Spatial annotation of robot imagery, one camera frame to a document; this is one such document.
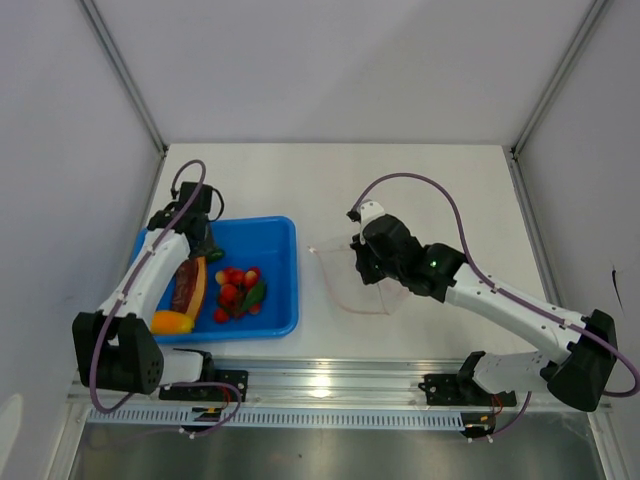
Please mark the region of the clear zip top bag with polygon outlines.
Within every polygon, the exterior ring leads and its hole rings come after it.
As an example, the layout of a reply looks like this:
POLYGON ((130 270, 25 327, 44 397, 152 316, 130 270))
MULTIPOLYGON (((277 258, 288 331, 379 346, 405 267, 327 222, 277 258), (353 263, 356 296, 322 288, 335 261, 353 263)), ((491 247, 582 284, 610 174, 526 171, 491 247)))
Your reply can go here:
POLYGON ((308 246, 318 260, 332 302, 351 314, 393 315, 410 297, 410 292, 389 278, 365 285, 356 270, 356 252, 349 244, 348 237, 337 237, 308 246))

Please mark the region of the orange toy meat slice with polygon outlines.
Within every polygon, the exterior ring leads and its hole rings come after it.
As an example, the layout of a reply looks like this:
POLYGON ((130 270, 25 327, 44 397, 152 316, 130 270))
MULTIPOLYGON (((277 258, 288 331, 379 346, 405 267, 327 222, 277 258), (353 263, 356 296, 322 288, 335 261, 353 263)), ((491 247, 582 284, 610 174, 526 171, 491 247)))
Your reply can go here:
POLYGON ((208 267, 204 257, 183 262, 174 276, 170 309, 196 321, 206 300, 208 267))

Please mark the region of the blue plastic bin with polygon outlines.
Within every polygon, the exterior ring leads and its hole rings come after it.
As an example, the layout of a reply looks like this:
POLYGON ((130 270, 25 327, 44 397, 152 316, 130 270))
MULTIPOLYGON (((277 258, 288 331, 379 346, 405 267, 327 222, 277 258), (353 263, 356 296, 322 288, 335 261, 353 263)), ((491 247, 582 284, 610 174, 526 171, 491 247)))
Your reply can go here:
POLYGON ((284 216, 218 220, 212 223, 215 243, 225 256, 208 266, 205 302, 192 332, 161 335, 160 344, 209 343, 283 337, 299 318, 297 239, 294 223, 284 216), (214 275, 227 267, 257 267, 266 283, 260 311, 238 320, 218 323, 220 286, 214 275))

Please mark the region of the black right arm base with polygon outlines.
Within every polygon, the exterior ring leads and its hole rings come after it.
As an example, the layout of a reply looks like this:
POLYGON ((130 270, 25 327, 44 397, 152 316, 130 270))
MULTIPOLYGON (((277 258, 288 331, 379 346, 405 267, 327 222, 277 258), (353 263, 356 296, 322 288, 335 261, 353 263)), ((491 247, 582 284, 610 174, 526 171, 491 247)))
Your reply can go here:
POLYGON ((425 394, 429 406, 515 407, 517 403, 514 392, 491 394, 473 380, 463 379, 457 374, 426 374, 418 389, 425 394))

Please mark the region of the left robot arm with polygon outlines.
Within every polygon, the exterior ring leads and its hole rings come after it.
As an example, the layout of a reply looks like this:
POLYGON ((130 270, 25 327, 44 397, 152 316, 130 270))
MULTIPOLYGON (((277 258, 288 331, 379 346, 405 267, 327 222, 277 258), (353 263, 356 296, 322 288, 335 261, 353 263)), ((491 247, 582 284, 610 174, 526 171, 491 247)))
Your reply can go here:
POLYGON ((209 263, 223 257, 209 213, 220 192, 210 185, 185 182, 173 189, 171 202, 152 216, 143 244, 116 290, 95 312, 81 312, 72 335, 82 384, 127 394, 151 394, 165 384, 181 383, 197 400, 216 390, 217 376, 205 368, 205 354, 163 351, 154 316, 166 290, 170 310, 190 332, 202 310, 209 263))

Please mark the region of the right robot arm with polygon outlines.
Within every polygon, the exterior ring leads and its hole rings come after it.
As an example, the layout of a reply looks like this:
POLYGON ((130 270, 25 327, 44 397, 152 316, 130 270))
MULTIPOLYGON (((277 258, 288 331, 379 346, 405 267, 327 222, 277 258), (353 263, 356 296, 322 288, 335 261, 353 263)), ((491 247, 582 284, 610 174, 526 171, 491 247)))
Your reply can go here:
POLYGON ((442 243, 422 245, 396 217, 376 207, 355 213, 360 225, 350 247, 366 285, 392 279, 416 296, 475 313, 534 346, 524 354, 471 353, 457 374, 458 395, 479 403, 490 394, 547 391, 565 405, 592 412, 616 363, 613 318, 589 315, 537 299, 500 293, 481 279, 462 252, 442 243))

